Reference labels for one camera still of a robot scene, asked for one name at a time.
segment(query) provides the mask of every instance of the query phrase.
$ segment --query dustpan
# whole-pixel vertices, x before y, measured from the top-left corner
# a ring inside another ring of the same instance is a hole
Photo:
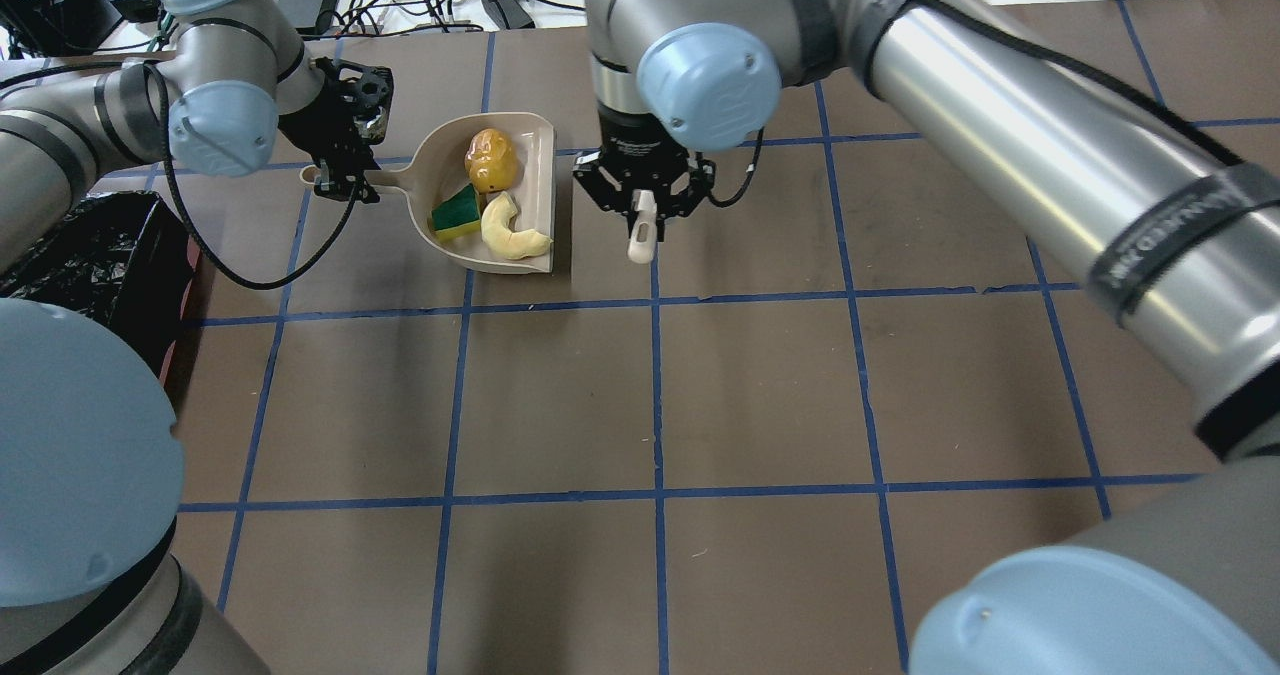
[[[552,251],[525,260],[507,260],[494,255],[480,233],[440,242],[431,229],[431,210],[470,182],[463,159],[471,138],[485,128],[507,133],[520,159],[520,178],[507,191],[520,210],[511,229],[535,229],[554,238],[556,132],[544,118],[531,113],[484,113],[449,120],[426,136],[408,165],[398,170],[366,170],[365,179],[379,193],[403,195],[422,240],[458,265],[481,273],[550,273]],[[305,168],[302,182],[315,184],[316,173],[315,167]]]

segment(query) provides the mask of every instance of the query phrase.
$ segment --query white small object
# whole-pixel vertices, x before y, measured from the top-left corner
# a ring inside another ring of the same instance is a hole
[[[636,224],[631,228],[627,257],[636,265],[648,265],[658,251],[658,201],[653,191],[637,190],[632,207],[636,210]]]

